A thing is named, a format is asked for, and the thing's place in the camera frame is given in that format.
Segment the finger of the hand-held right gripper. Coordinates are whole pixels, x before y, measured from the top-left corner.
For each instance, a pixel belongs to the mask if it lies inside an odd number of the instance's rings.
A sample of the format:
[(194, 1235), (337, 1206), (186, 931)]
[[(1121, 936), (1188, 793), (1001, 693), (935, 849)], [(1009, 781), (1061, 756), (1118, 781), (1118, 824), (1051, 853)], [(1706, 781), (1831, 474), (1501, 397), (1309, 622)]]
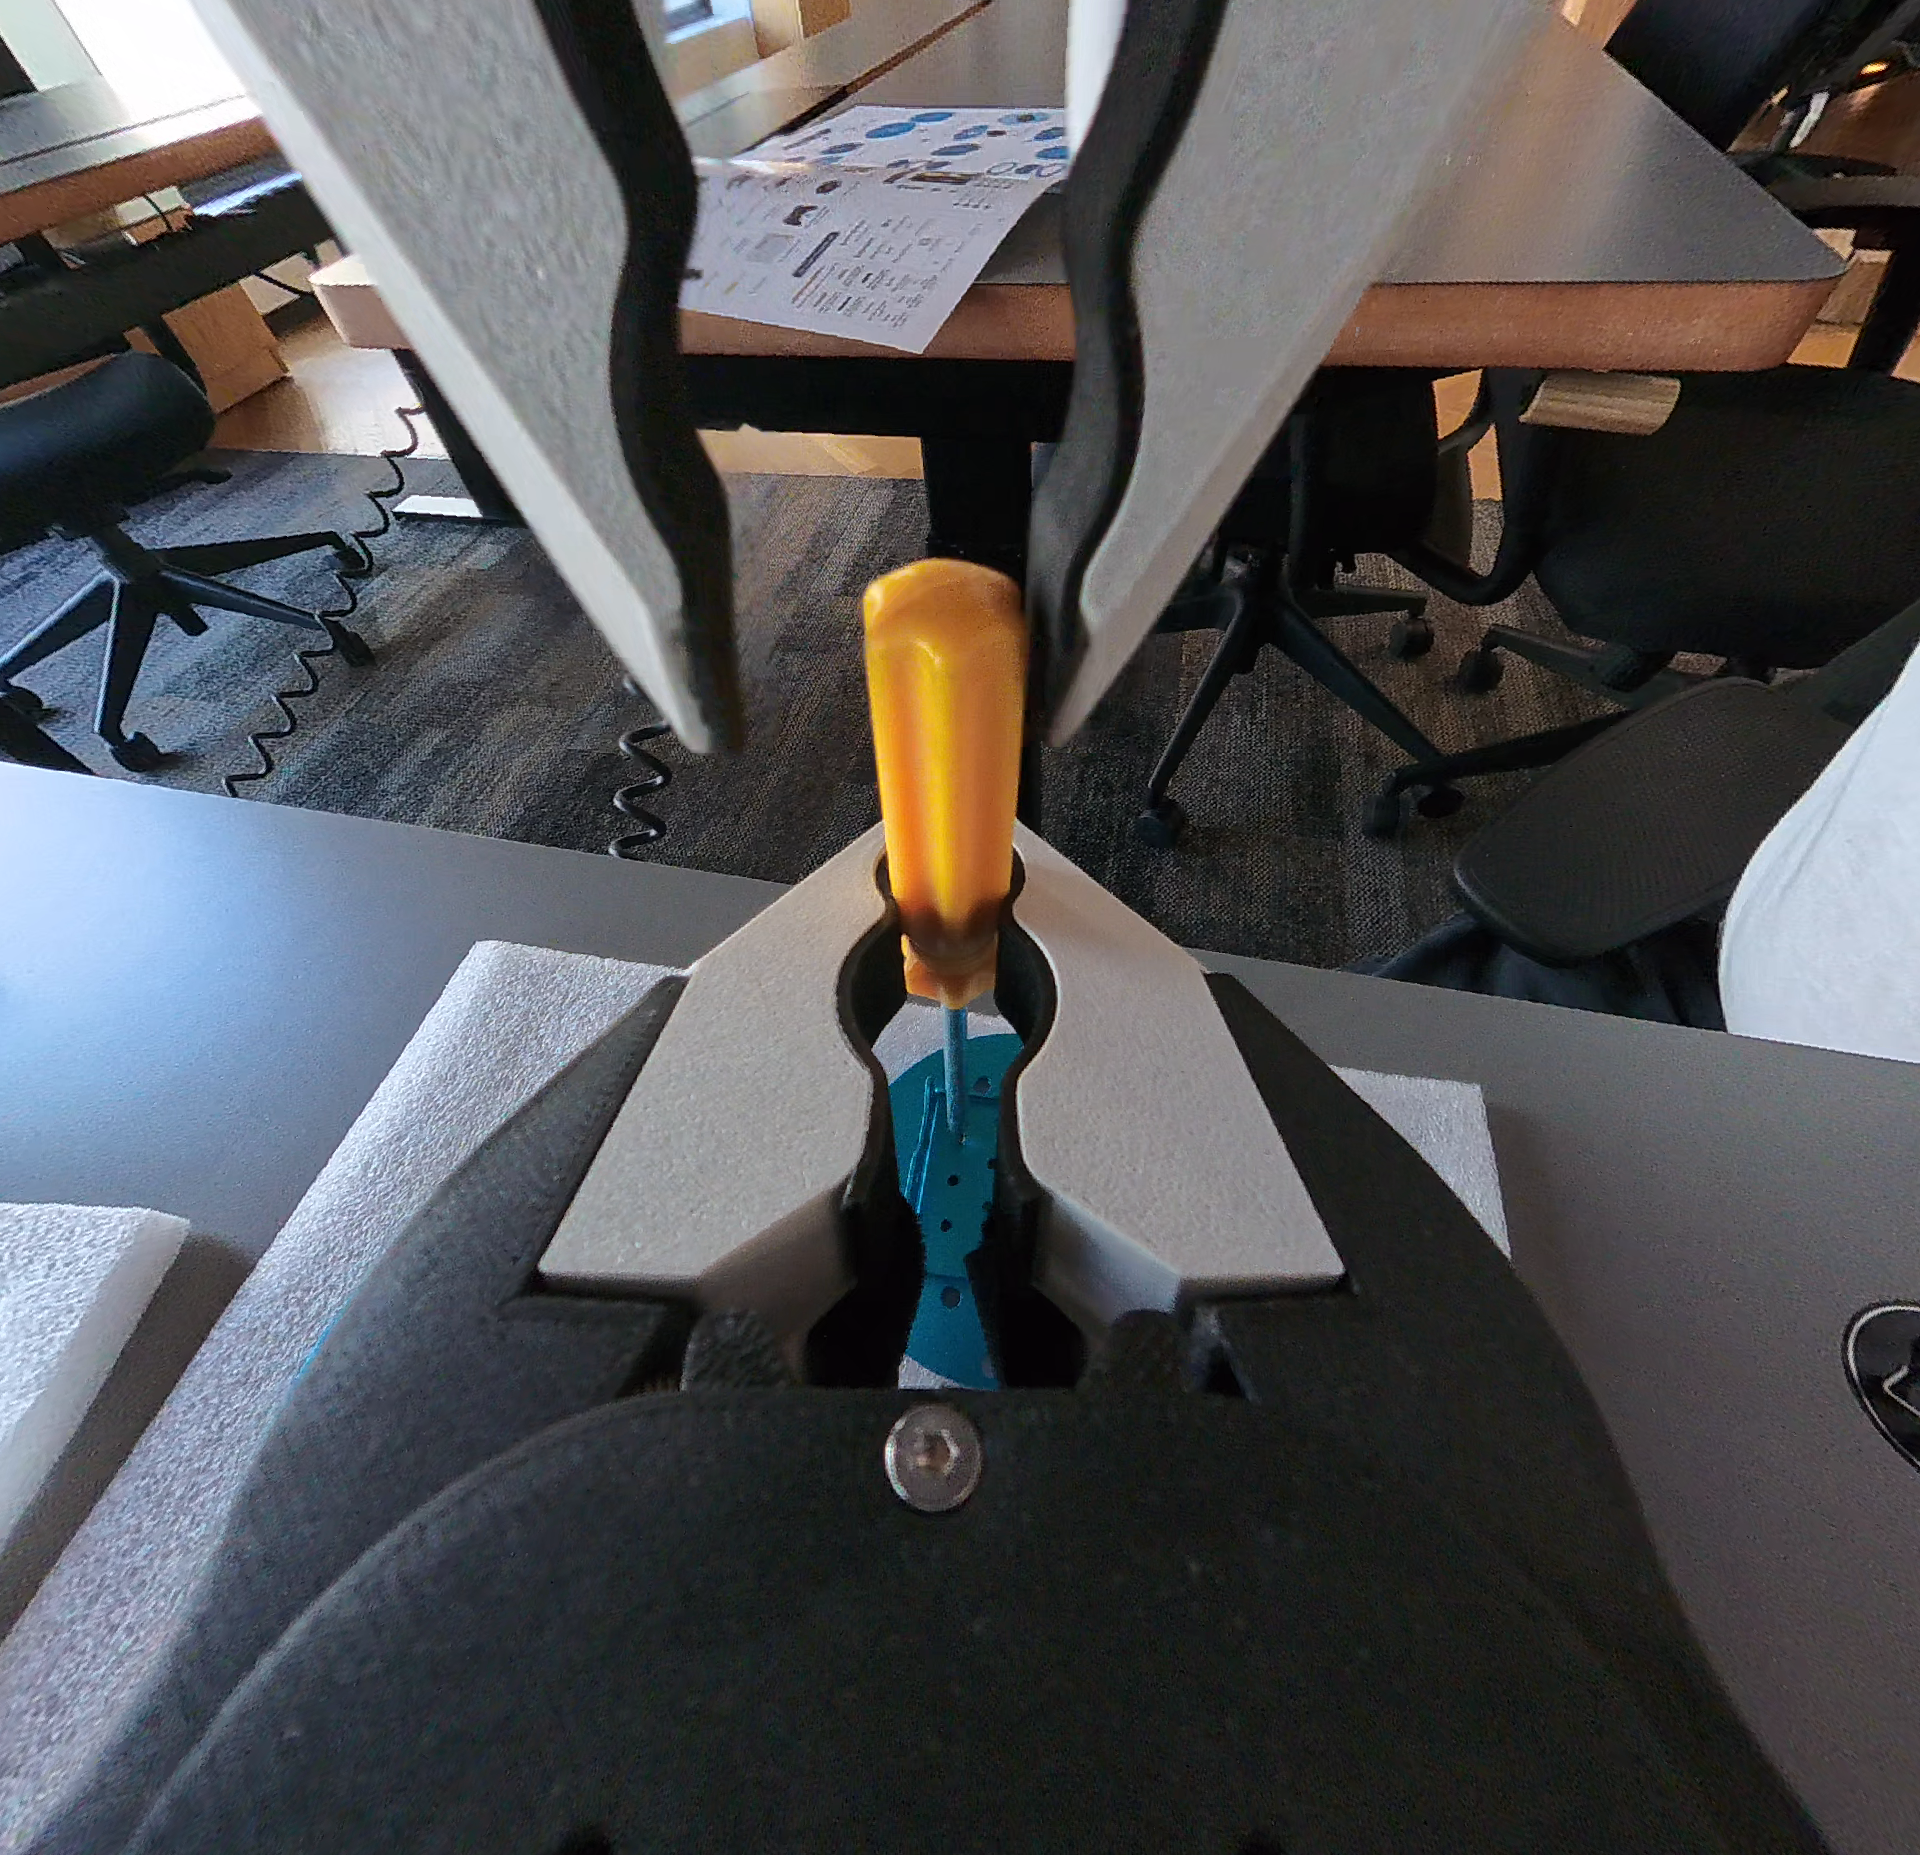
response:
[(622, 666), (692, 748), (735, 747), (660, 0), (191, 4)]
[(1069, 0), (1076, 356), (1024, 584), (1048, 743), (1157, 621), (1529, 3)]

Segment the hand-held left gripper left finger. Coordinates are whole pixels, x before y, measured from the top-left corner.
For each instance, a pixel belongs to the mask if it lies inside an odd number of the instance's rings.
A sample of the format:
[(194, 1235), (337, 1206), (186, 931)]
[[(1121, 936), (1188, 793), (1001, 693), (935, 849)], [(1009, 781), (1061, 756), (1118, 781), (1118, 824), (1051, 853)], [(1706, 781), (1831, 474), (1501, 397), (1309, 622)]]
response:
[(757, 1315), (810, 1377), (897, 1377), (908, 1210), (874, 1037), (904, 1002), (878, 828), (697, 959), (539, 1264)]

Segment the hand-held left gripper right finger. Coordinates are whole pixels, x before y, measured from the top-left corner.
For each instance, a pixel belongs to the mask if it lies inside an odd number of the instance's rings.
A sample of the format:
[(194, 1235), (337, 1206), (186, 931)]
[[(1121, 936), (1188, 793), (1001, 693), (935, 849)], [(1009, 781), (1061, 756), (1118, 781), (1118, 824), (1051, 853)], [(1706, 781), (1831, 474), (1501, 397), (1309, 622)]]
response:
[(1071, 1354), (1120, 1315), (1335, 1288), (1338, 1253), (1202, 966), (1037, 835), (1016, 851), (991, 1349)]

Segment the blue round plate with bracket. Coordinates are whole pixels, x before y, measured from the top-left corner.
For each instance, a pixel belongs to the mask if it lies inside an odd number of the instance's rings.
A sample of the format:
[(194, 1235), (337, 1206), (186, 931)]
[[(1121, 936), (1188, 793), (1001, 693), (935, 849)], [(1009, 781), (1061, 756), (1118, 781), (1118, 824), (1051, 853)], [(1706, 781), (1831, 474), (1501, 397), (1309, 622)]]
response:
[(970, 1026), (962, 1141), (948, 1126), (942, 1053), (926, 1052), (889, 1083), (898, 1193), (917, 1215), (924, 1243), (924, 1283), (898, 1376), (904, 1387), (1001, 1384), (967, 1259), (993, 1203), (1001, 1084), (1017, 1053), (1020, 1041), (1011, 1032)]

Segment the yellow-handled screwdriver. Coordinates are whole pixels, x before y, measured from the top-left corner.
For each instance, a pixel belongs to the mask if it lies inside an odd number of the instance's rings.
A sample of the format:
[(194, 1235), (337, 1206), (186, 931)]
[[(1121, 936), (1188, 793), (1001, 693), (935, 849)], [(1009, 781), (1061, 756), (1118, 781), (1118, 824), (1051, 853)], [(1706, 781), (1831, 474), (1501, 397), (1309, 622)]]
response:
[(935, 557), (869, 584), (861, 615), (906, 989), (946, 1008), (948, 1126), (961, 1139), (962, 1011), (993, 982), (1013, 877), (1022, 598), (1001, 573)]

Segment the wood-edged background desk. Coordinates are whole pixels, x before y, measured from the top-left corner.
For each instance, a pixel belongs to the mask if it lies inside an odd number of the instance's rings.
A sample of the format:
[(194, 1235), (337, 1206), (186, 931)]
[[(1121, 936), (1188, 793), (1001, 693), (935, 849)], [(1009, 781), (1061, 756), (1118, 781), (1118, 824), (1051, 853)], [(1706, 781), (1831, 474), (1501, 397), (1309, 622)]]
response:
[[(1061, 202), (1035, 202), (920, 356), (692, 314), (695, 414), (721, 471), (774, 446), (917, 446), (937, 552), (1022, 545), (1030, 448), (1061, 431), (1073, 317)], [(1456, 138), (1331, 365), (1459, 374), (1752, 370), (1790, 356), (1837, 259), (1549, 14)]]
[(133, 102), (99, 77), (1, 103), (1, 384), (153, 345), (162, 314), (316, 253), (329, 224), (244, 97)]

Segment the grey desk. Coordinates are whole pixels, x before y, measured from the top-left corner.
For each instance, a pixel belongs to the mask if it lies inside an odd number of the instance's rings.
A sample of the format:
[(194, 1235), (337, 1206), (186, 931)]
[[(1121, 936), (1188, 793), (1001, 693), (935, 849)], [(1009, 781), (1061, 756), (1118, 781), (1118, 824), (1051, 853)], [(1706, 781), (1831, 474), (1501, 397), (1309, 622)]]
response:
[[(685, 966), (777, 884), (3, 766), (3, 1194), (249, 1265), (476, 938)], [(1915, 1466), (1842, 1371), (1915, 1304), (1915, 1066), (1202, 951), (1337, 1066), (1478, 1083), (1516, 1264), (1837, 1850), (1915, 1848)]]

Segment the round black desk control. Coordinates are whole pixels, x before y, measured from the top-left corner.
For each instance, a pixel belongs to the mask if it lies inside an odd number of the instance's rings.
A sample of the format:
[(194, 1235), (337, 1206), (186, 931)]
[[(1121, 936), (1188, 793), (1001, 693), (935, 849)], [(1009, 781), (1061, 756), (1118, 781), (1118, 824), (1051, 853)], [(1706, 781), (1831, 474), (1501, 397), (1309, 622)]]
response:
[(1841, 1361), (1854, 1396), (1885, 1439), (1920, 1464), (1918, 1304), (1876, 1304), (1842, 1333)]

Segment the white foam sheet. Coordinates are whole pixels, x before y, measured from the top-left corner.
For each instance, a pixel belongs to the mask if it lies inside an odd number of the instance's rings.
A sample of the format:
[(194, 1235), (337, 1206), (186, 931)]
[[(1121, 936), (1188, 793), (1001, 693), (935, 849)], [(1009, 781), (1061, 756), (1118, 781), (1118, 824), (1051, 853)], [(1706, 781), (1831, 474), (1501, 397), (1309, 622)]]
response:
[(3, 1642), (3, 1850), (119, 1848), (309, 1604), (466, 1469), (675, 1366), (531, 1277), (667, 969), (474, 942)]

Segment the brown cardboard box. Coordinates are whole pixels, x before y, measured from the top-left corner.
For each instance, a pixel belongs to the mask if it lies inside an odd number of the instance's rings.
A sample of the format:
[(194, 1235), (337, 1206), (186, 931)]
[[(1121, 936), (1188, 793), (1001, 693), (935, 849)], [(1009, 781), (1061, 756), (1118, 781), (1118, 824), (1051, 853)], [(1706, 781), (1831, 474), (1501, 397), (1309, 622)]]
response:
[(161, 324), (194, 363), (215, 415), (289, 376), (277, 337), (243, 284), (176, 306)]

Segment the printed paper sheet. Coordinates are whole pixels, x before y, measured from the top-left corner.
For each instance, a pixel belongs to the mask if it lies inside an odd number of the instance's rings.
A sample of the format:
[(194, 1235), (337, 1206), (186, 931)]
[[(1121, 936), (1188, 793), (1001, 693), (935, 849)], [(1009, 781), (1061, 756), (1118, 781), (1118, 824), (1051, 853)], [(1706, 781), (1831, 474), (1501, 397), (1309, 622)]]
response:
[(1069, 168), (1061, 108), (853, 105), (695, 160), (682, 306), (920, 353)]

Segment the person's white shirt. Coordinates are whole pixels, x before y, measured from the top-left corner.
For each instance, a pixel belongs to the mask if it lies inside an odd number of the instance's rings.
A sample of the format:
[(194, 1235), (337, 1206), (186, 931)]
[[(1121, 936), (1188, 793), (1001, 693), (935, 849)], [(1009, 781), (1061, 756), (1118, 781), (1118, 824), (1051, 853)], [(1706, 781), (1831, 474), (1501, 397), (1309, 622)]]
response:
[(1763, 839), (1719, 934), (1727, 1032), (1918, 1059), (1918, 671)]

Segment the white foam frame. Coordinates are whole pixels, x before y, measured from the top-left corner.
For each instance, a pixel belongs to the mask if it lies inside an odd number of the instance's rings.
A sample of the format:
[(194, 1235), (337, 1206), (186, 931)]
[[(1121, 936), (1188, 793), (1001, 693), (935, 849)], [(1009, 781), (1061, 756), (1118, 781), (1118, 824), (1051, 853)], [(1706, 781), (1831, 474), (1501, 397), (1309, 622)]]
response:
[(146, 1209), (1, 1206), (1, 1540), (46, 1482), (188, 1235)]

